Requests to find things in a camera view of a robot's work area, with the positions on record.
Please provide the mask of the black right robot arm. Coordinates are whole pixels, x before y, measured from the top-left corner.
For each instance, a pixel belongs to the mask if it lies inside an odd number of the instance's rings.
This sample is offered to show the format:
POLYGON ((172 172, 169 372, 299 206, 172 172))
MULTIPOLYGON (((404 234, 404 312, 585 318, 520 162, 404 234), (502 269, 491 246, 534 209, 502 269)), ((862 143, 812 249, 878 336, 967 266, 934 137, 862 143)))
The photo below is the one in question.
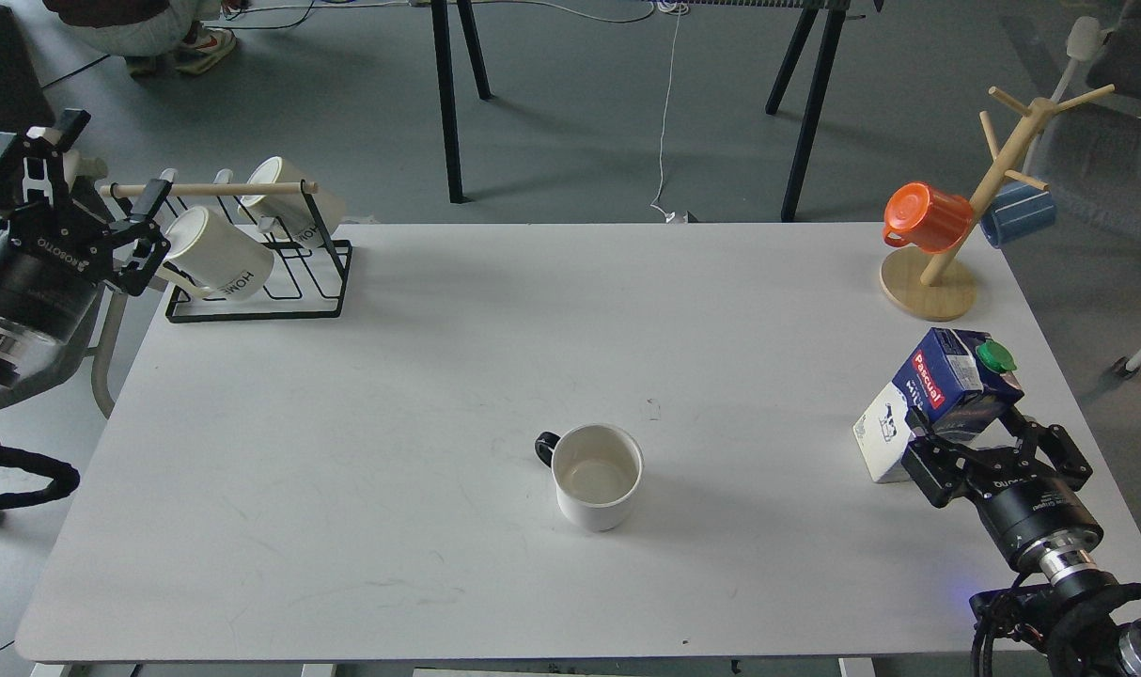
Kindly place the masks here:
POLYGON ((1009 408, 1000 421, 1013 445, 970 449, 919 408, 906 421, 911 479, 937 509, 968 498, 1015 573, 1012 586, 969 601, 971 671, 992 676, 994 643, 1009 638, 1046 658, 1053 676, 1141 676, 1141 583, 1117 582, 1091 557, 1103 530, 1077 495, 1091 467, 1068 432, 1009 408))

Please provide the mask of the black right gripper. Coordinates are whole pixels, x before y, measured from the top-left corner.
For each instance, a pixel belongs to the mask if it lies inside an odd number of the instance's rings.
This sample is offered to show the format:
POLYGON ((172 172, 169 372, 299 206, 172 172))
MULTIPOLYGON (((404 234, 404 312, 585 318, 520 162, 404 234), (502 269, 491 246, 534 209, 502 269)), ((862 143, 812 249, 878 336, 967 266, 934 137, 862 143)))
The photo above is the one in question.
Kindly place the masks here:
POLYGON ((1066 537, 1082 549, 1100 545, 1103 527, 1076 492, 1093 476, 1093 468, 1059 424, 1044 425, 1009 408, 1000 416, 1015 438, 1004 475, 973 465, 977 450, 934 432, 926 412, 909 406, 905 416, 913 437, 901 466, 934 509, 953 498, 968 498, 1001 556, 1015 573, 1035 573, 1039 557, 1066 537), (1036 454, 1046 456, 1039 464, 1036 454))

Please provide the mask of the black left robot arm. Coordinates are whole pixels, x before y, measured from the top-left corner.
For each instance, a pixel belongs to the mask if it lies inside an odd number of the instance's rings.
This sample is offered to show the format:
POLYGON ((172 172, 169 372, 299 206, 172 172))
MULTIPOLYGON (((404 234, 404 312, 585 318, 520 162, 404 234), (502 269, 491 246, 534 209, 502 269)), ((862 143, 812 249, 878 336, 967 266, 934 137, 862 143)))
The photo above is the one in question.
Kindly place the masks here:
POLYGON ((67 347, 102 289, 152 287, 170 248, 155 213, 171 182, 141 185, 120 219, 73 193, 86 175, 72 151, 91 118, 70 108, 52 127, 0 132, 0 389, 21 382, 30 348, 67 347))

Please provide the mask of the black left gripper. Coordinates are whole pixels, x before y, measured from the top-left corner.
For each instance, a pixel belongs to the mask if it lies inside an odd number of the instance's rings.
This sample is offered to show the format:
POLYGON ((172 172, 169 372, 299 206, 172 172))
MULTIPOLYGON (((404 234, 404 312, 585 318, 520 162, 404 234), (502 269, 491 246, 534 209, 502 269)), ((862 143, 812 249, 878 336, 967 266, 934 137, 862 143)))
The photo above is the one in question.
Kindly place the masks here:
MULTIPOLYGON (((90 236, 92 213, 72 200, 63 158, 92 116, 84 110, 64 110, 47 132, 0 132, 0 320, 38 335, 44 342, 68 342, 98 297, 98 283, 59 258, 48 258, 13 244, 21 235, 90 236), (13 235, 5 228, 11 228, 13 235)), ((133 245, 120 264, 106 259, 102 281, 115 291, 138 296, 165 260, 168 240, 155 223, 173 183, 147 182, 131 202, 122 187, 107 190, 126 211, 95 240, 98 253, 133 245)))

